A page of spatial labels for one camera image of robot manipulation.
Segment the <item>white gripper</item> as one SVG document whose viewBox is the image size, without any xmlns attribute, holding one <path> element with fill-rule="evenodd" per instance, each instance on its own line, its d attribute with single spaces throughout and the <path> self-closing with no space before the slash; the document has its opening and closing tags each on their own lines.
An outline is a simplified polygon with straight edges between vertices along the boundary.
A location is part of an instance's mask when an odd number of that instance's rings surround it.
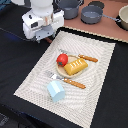
<svg viewBox="0 0 128 128">
<path fill-rule="evenodd" d="M 32 11 L 22 16 L 23 31 L 27 39 L 40 41 L 54 35 L 56 30 L 64 25 L 64 12 L 62 10 L 51 15 L 39 17 Z"/>
</svg>

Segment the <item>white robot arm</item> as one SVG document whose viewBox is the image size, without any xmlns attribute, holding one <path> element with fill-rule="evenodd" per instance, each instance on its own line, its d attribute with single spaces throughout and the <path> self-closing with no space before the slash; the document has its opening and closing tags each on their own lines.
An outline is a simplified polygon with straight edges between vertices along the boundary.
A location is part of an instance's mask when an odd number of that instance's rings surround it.
<svg viewBox="0 0 128 128">
<path fill-rule="evenodd" d="M 25 6 L 29 11 L 22 16 L 23 31 L 27 39 L 39 42 L 54 35 L 64 25 L 64 12 L 53 11 L 53 0 L 11 0 L 14 4 Z"/>
</svg>

